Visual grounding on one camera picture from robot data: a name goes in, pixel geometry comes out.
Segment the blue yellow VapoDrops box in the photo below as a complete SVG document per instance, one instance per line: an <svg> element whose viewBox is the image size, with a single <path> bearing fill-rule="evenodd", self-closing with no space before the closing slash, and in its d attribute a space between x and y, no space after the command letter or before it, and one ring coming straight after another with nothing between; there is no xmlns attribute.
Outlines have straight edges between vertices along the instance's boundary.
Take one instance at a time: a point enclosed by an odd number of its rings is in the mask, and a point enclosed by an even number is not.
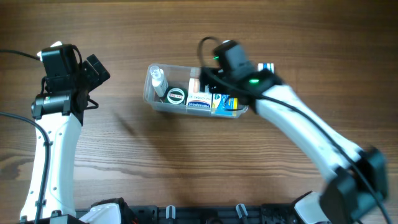
<svg viewBox="0 0 398 224"><path fill-rule="evenodd" d="M236 117L238 100L225 94L213 94L211 113L214 116Z"/></svg>

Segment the white Panadol box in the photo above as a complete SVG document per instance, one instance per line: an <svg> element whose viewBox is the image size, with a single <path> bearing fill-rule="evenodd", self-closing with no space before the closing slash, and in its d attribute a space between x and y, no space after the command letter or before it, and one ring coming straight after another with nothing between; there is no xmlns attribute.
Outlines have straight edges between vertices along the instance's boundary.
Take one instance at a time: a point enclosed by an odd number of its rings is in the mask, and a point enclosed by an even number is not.
<svg viewBox="0 0 398 224"><path fill-rule="evenodd" d="M269 70L270 72L274 73L274 64L273 63L259 63L257 65L257 70L262 71L262 70Z"/></svg>

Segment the Hansaplast plaster box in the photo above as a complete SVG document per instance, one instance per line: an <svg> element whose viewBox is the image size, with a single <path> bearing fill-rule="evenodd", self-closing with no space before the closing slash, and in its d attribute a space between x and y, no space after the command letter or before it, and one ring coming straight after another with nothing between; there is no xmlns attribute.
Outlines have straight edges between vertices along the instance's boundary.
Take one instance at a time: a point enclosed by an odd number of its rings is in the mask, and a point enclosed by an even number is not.
<svg viewBox="0 0 398 224"><path fill-rule="evenodd" d="M188 85L187 106L196 108L211 108L212 94L200 91L200 81L191 78Z"/></svg>

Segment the green Zam-Buk ointment box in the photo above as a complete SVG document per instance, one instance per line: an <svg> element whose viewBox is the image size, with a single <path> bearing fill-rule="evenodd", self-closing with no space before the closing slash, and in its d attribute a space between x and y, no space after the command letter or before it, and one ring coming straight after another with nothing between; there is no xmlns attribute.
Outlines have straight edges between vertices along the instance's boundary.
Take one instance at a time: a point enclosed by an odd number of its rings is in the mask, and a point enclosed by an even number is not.
<svg viewBox="0 0 398 224"><path fill-rule="evenodd" d="M185 105L187 96L188 93L185 88L170 86L165 95L165 102L172 105Z"/></svg>

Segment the white calamine lotion bottle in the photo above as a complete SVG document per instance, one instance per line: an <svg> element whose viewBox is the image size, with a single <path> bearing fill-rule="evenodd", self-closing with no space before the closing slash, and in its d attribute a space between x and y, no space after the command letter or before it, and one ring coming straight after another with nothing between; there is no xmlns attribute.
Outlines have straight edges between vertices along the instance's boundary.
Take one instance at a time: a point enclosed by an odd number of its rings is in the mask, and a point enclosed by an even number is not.
<svg viewBox="0 0 398 224"><path fill-rule="evenodd" d="M158 97L163 98L169 87L164 71L157 65L151 66L149 70L152 77L152 86Z"/></svg>

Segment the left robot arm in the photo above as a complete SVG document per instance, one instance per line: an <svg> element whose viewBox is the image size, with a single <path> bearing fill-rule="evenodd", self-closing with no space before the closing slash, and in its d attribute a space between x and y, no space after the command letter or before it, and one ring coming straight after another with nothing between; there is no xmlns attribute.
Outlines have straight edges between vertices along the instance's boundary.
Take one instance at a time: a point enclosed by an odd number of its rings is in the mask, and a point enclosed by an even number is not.
<svg viewBox="0 0 398 224"><path fill-rule="evenodd" d="M72 44L56 42L37 55L46 75L31 107L39 128L22 223L49 218L53 212L76 214L73 173L84 112L98 108L89 93L110 78L95 55L83 60Z"/></svg>

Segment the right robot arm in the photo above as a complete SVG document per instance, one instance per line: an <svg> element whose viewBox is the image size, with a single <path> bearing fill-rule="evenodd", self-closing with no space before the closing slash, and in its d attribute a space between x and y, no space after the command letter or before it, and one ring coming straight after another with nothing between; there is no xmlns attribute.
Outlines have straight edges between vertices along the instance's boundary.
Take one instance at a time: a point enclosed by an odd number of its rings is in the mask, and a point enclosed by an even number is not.
<svg viewBox="0 0 398 224"><path fill-rule="evenodd" d="M279 128L315 164L326 186L309 192L293 204L300 223L360 223L374 208L385 221L391 218L383 204L388 196L386 160L377 148L364 150L344 138L317 116L276 74L272 65L256 67L235 40L217 41L206 65L198 44L202 89L224 93L250 107Z"/></svg>

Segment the clear plastic container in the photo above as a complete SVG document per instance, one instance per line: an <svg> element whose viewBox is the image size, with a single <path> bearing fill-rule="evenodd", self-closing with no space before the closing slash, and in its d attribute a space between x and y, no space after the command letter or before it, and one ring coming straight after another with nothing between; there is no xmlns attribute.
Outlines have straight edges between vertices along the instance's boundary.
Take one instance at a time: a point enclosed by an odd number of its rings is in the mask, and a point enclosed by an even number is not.
<svg viewBox="0 0 398 224"><path fill-rule="evenodd" d="M197 116L238 118L248 110L238 100L200 90L201 69L153 63L148 67L144 100L156 111Z"/></svg>

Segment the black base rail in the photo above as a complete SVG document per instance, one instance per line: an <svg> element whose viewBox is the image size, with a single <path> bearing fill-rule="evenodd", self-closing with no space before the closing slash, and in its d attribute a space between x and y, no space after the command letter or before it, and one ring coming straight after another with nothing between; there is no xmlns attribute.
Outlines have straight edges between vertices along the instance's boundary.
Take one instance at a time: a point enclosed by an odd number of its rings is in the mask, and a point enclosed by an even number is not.
<svg viewBox="0 0 398 224"><path fill-rule="evenodd" d="M257 206L246 205L246 213L240 215L237 206L227 207L165 207L131 206L139 223L150 224L300 224L303 221L288 203L271 203Z"/></svg>

